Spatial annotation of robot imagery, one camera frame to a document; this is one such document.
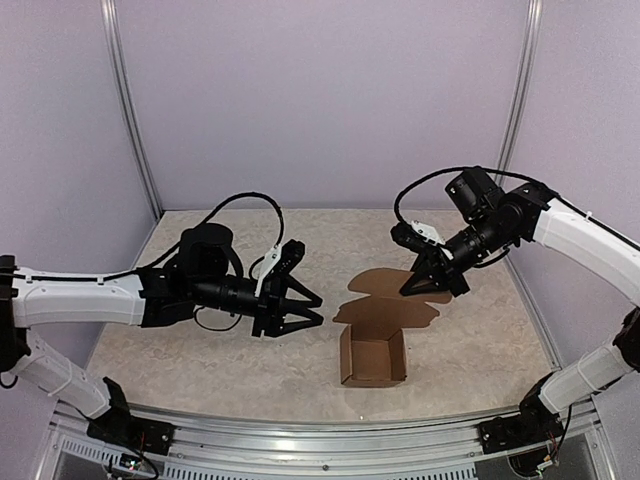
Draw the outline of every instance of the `open box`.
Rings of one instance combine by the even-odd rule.
[[[369,294],[344,303],[333,319],[347,324],[340,336],[340,381],[350,387],[391,387],[407,377],[403,328],[427,327],[440,313],[425,302],[448,303],[451,294],[403,297],[411,272],[367,270],[349,282],[352,292]]]

